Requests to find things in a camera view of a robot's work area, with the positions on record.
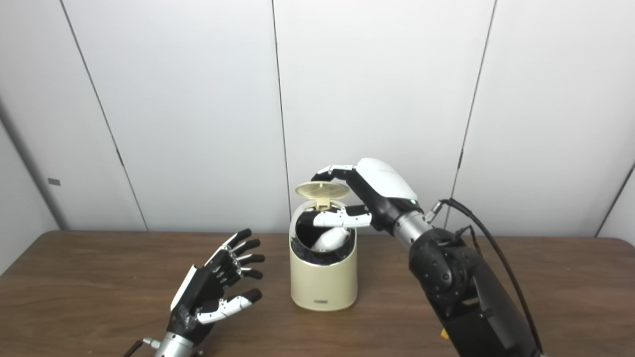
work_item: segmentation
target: robotic arm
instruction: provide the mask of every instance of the robotic arm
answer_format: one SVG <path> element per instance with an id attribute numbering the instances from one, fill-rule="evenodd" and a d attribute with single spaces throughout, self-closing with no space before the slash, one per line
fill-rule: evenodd
<path id="1" fill-rule="evenodd" d="M 363 217 L 409 249 L 410 271 L 461 357 L 546 356 L 537 334 L 483 257 L 460 234 L 431 225 L 443 203 L 464 208 L 464 213 L 469 210 L 450 199 L 424 214 L 410 186 L 377 159 L 362 159 L 355 166 L 331 165 L 318 171 L 312 181 L 335 178 L 346 181 L 365 205 L 363 212 L 356 208 L 353 217 Z M 321 227 L 359 227 L 360 222 L 347 212 L 312 213 L 304 220 Z"/>
<path id="2" fill-rule="evenodd" d="M 243 255 L 260 246 L 260 240 L 244 241 L 249 229 L 231 236 L 203 267 L 192 266 L 170 304 L 170 322 L 162 341 L 139 340 L 124 355 L 129 357 L 143 343 L 156 349 L 155 357 L 192 357 L 217 321 L 228 318 L 260 300 L 262 293 L 252 289 L 238 296 L 223 298 L 225 289 L 247 276 L 262 279 L 262 273 L 245 267 L 264 262 L 264 255 Z"/>

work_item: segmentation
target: open lid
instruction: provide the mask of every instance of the open lid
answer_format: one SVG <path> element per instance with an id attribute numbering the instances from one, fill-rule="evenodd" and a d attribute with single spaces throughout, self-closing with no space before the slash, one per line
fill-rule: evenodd
<path id="1" fill-rule="evenodd" d="M 298 195 L 316 200 L 317 211 L 328 210 L 331 208 L 332 199 L 344 198 L 350 191 L 346 185 L 330 181 L 310 181 L 295 188 Z"/>

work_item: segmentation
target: cable connector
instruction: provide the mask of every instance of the cable connector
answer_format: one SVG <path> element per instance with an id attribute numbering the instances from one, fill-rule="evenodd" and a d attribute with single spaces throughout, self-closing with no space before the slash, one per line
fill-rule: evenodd
<path id="1" fill-rule="evenodd" d="M 431 223 L 436 218 L 436 215 L 439 214 L 442 208 L 443 208 L 443 204 L 440 201 L 437 202 L 436 205 L 434 205 L 434 207 L 432 207 L 432 209 L 430 209 L 425 214 L 424 216 L 425 223 Z"/>
<path id="2" fill-rule="evenodd" d="M 151 339 L 150 337 L 146 337 L 142 341 L 144 342 L 144 344 L 149 345 L 153 349 L 157 349 L 161 345 L 161 341 L 155 340 L 155 339 Z"/>

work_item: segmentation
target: white wall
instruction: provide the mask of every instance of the white wall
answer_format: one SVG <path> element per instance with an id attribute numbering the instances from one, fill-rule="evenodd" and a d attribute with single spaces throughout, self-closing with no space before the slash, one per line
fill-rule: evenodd
<path id="1" fill-rule="evenodd" d="M 317 170 L 365 157 L 424 207 L 450 196 L 492 5 L 274 0 L 292 208 Z"/>
<path id="2" fill-rule="evenodd" d="M 0 274 L 42 233 L 57 229 L 31 175 L 0 123 Z"/>
<path id="3" fill-rule="evenodd" d="M 64 4 L 152 230 L 285 231 L 297 184 L 363 157 L 424 207 L 452 191 L 493 0 Z M 599 227 L 635 160 L 633 10 L 498 3 L 454 191 L 495 234 Z M 0 48 L 0 115 L 65 226 L 145 229 L 61 5 L 1 3 Z"/>
<path id="4" fill-rule="evenodd" d="M 632 1 L 498 3 L 454 193 L 493 234 L 596 233 L 635 159 L 634 38 Z"/>
<path id="5" fill-rule="evenodd" d="M 62 225 L 145 230 L 60 3 L 2 1 L 0 48 L 0 114 Z"/>
<path id="6" fill-rule="evenodd" d="M 287 230 L 271 2 L 64 3 L 149 229 Z"/>
<path id="7" fill-rule="evenodd" d="M 598 236 L 619 238 L 635 246 L 635 178 L 632 175 Z"/>

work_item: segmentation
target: black cable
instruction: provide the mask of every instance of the black cable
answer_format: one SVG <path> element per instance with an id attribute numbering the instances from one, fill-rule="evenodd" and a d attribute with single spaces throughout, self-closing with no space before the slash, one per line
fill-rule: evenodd
<path id="1" fill-rule="evenodd" d="M 472 227 L 472 225 L 469 225 L 468 228 L 470 229 L 470 235 L 472 236 L 472 243 L 474 244 L 474 249 L 476 249 L 476 252 L 478 253 L 478 255 L 483 256 L 483 253 L 481 252 L 481 246 L 479 246 L 478 242 L 476 241 L 476 233 L 474 232 L 474 228 Z"/>
<path id="2" fill-rule="evenodd" d="M 470 235 L 472 236 L 472 243 L 474 244 L 474 249 L 476 249 L 476 252 L 480 255 L 483 256 L 483 253 L 481 253 L 481 247 L 478 245 L 478 242 L 476 241 L 476 233 L 474 233 L 474 228 L 472 227 L 472 225 L 469 225 L 467 227 L 463 227 L 461 229 L 459 229 L 458 231 L 456 231 L 456 233 L 454 234 L 454 239 L 459 239 L 461 238 L 461 236 L 463 235 L 463 233 L 465 233 L 466 230 L 470 230 Z"/>
<path id="3" fill-rule="evenodd" d="M 128 350 L 128 352 L 123 354 L 123 357 L 130 357 L 132 356 L 132 354 L 139 349 L 139 347 L 141 347 L 141 345 L 144 344 L 143 340 L 138 340 L 136 341 Z"/>
<path id="4" fill-rule="evenodd" d="M 505 270 L 507 271 L 507 274 L 509 275 L 509 278 L 512 281 L 512 285 L 514 285 L 514 290 L 516 291 L 516 295 L 518 295 L 518 300 L 520 300 L 521 307 L 523 308 L 523 312 L 525 313 L 525 318 L 527 319 L 527 324 L 529 324 L 529 329 L 531 330 L 531 334 L 533 335 L 533 340 L 534 342 L 536 342 L 536 347 L 538 347 L 538 350 L 540 351 L 540 353 L 544 353 L 544 350 L 542 349 L 542 343 L 540 341 L 540 337 L 538 336 L 538 330 L 536 329 L 536 324 L 533 322 L 533 317 L 531 316 L 531 312 L 529 311 L 529 306 L 527 305 L 527 301 L 525 300 L 523 291 L 520 289 L 520 284 L 518 283 L 518 280 L 516 279 L 516 276 L 514 275 L 514 272 L 512 271 L 512 267 L 509 265 L 507 258 L 505 258 L 503 251 L 498 246 L 498 243 L 496 243 L 496 241 L 494 240 L 494 237 L 483 225 L 483 223 L 478 218 L 476 218 L 476 216 L 472 213 L 472 211 L 470 211 L 470 209 L 465 207 L 462 203 L 458 202 L 457 200 L 453 198 L 441 199 L 439 200 L 439 202 L 441 202 L 444 205 L 448 205 L 452 208 L 455 208 L 456 210 L 458 210 L 459 212 L 463 213 L 465 216 L 470 218 L 480 228 L 483 234 L 485 234 L 485 237 L 487 237 L 488 241 L 490 241 L 492 248 L 494 248 L 494 250 L 496 251 L 496 254 L 500 258 L 500 261 L 503 263 L 503 266 L 505 267 Z"/>

